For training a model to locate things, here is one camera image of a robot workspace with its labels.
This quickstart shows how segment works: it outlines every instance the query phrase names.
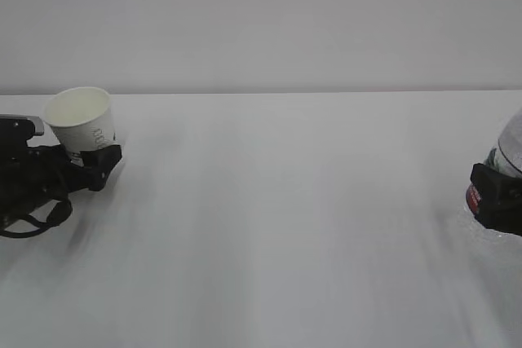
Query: white wall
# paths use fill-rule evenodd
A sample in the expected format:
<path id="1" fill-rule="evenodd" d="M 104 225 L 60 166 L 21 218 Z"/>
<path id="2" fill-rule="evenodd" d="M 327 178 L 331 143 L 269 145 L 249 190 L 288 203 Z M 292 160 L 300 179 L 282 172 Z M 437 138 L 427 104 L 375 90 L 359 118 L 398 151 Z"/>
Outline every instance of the white wall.
<path id="1" fill-rule="evenodd" d="M 0 93 L 522 86 L 522 0 L 0 0 Z"/>

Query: cup rim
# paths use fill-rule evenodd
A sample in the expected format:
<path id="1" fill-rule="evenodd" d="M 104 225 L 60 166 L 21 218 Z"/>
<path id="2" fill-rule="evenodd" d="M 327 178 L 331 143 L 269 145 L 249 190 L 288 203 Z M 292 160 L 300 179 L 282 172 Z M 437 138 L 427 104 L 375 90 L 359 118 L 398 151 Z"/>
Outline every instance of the cup rim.
<path id="1" fill-rule="evenodd" d="M 98 115 L 94 118 L 90 118 L 89 120 L 79 121 L 79 122 L 76 122 L 76 123 L 73 123 L 70 125 L 66 125 L 66 126 L 62 126 L 59 124 L 53 124 L 51 121 L 48 121 L 47 120 L 47 111 L 49 109 L 49 105 L 51 104 L 51 102 L 53 102 L 55 99 L 57 99 L 61 95 L 66 95 L 66 94 L 70 93 L 71 91 L 75 91 L 75 90 L 96 90 L 96 91 L 102 93 L 107 99 L 105 101 L 105 108 L 104 108 L 104 110 L 101 111 L 100 115 Z M 104 89 L 101 89 L 101 88 L 95 87 L 95 86 L 72 87 L 70 89 L 61 91 L 60 93 L 54 95 L 51 99 L 49 99 L 47 101 L 47 103 L 43 109 L 42 119 L 45 121 L 46 124 L 48 124 L 49 126 L 52 126 L 53 128 L 73 128 L 76 126 L 83 126 L 83 125 L 88 124 L 89 122 L 95 120 L 96 118 L 103 116 L 110 109 L 110 106 L 111 106 L 110 94 L 107 91 L 105 91 Z"/>

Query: paper cup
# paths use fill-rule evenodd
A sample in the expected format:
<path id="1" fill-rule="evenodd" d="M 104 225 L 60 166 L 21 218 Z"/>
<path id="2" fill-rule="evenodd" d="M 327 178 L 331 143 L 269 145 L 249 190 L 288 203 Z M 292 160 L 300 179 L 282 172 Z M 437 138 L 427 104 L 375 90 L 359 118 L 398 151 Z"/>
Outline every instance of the paper cup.
<path id="1" fill-rule="evenodd" d="M 55 95 L 44 109 L 43 120 L 78 165 L 83 164 L 81 151 L 116 143 L 110 95 L 98 87 L 75 87 Z"/>

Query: table surface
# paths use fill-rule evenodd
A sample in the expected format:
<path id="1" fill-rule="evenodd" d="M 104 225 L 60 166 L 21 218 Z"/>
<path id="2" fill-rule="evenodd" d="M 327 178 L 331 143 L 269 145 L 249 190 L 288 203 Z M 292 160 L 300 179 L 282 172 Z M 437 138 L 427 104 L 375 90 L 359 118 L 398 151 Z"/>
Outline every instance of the table surface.
<path id="1" fill-rule="evenodd" d="M 0 112 L 47 99 L 3 96 Z M 0 345 L 520 346 L 518 276 L 499 279 L 451 223 L 521 103 L 116 95 L 108 186 L 45 235 L 0 240 Z"/>

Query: plastic bottle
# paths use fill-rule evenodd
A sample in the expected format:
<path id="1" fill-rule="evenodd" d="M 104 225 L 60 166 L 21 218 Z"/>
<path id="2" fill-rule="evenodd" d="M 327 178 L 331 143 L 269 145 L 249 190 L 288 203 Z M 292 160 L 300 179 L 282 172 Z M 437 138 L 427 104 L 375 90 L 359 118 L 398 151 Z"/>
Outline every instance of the plastic bottle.
<path id="1" fill-rule="evenodd" d="M 509 120 L 484 164 L 500 173 L 522 178 L 522 110 Z M 507 336 L 520 343 L 522 236 L 487 229 L 477 222 L 473 214 L 477 207 L 474 192 L 476 189 L 471 185 L 455 221 L 460 229 L 458 238 L 479 274 Z"/>

